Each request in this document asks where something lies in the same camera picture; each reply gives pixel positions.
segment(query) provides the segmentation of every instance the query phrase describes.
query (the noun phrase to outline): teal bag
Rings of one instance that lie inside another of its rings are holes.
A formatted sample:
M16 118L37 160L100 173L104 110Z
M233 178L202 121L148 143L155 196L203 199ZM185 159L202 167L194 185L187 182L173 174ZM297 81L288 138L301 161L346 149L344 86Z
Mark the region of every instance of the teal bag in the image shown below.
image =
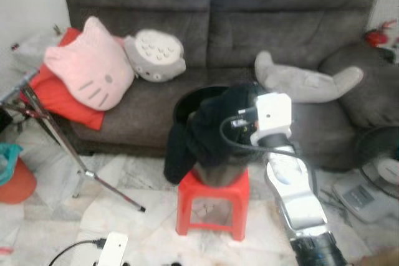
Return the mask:
M0 173L0 186L6 184L14 175L17 159L22 148L18 145L11 145L9 143L0 143L0 155L7 160L7 166L2 173Z

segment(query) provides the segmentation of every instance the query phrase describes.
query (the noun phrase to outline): black cord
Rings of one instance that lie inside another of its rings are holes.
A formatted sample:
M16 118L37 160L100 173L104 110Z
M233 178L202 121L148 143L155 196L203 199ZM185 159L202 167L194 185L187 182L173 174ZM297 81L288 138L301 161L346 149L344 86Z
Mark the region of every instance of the black cord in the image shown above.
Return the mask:
M73 249L74 247L80 245L80 244L95 244L98 248L102 249L104 247L106 239L105 238L101 238L101 239L97 239L97 240L83 240L83 241L79 241L76 242L70 246L68 246L66 249L64 249L62 252L60 252L58 255L56 255L56 257L54 257L54 259L52 259L52 261L50 262L49 266L53 266L54 262L64 253L66 253L68 250Z
M235 146L235 147L245 149L245 150L250 150L250 151L260 151L260 152L264 152L264 153L275 153L275 154L281 154L281 155L286 155L286 156L302 159L296 153L291 153L288 151L280 151L280 150L276 150L274 148L262 148L262 147L258 147L258 146L243 145L242 143L237 143L235 141L229 140L227 138L227 136L224 134L224 131L223 131L224 127L226 126L226 124L228 122L232 122L232 121L239 120L239 119L240 119L240 117L238 117L238 116L231 116L229 118L224 119L222 121L222 123L220 124L219 133L220 133L222 139L230 146ZM316 178L315 169L309 165L308 165L308 167L310 168L310 173L312 176L313 193L317 198L319 198L319 191L317 190L317 178Z
M295 153L288 152L288 151L276 150L274 148L262 148L262 147L259 147L259 146L243 145L242 143L237 143L235 141L229 140L227 138L227 136L223 132L224 127L226 126L226 124L228 122L235 121L235 120L238 120L238 119L240 119L240 117L238 117L238 116L231 116L229 118L226 118L226 119L224 119L222 121L222 123L220 124L220 127L219 127L219 133L222 136L222 139L227 144L229 144L230 146L235 146L237 148L241 148L241 149L249 150L249 151L258 151L258 152L265 152L265 153L281 154L281 155L286 155L286 156L290 156L290 157L301 159L299 155L297 155Z

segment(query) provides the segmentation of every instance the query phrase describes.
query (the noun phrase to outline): gray sofa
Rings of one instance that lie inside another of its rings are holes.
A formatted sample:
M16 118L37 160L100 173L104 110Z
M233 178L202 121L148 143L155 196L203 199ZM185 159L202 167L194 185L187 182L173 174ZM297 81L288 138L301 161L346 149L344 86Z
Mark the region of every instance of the gray sofa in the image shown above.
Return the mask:
M399 68L362 42L374 0L67 0L73 27L95 15L112 34L152 28L185 48L187 70L166 83L136 79L100 131L55 116L81 154L162 155L173 107L190 90L254 80L261 50L274 61L334 74L357 65L363 82L337 101L294 105L292 140L320 167L355 166L361 128L399 125Z

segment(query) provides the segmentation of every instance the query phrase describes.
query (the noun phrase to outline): hello kitty pillow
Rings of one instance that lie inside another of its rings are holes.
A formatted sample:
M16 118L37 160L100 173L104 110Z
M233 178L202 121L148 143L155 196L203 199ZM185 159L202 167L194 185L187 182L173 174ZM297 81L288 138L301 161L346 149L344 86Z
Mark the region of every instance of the hello kitty pillow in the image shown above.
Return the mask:
M122 46L96 17L69 45L47 48L44 63L76 100L95 110L116 106L134 79Z

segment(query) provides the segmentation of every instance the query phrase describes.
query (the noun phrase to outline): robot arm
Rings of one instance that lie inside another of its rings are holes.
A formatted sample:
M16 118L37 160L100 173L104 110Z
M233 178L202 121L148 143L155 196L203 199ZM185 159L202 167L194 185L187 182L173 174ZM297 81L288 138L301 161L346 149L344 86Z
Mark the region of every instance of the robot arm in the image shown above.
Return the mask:
M244 147L267 153L265 180L274 191L298 264L346 265L329 231L323 208L309 186L307 168L289 143L291 106L291 99L286 94L260 95L256 99L256 112L252 108L240 111L231 124L238 127L257 120L257 131L251 135L252 146ZM221 134L226 140L223 125Z

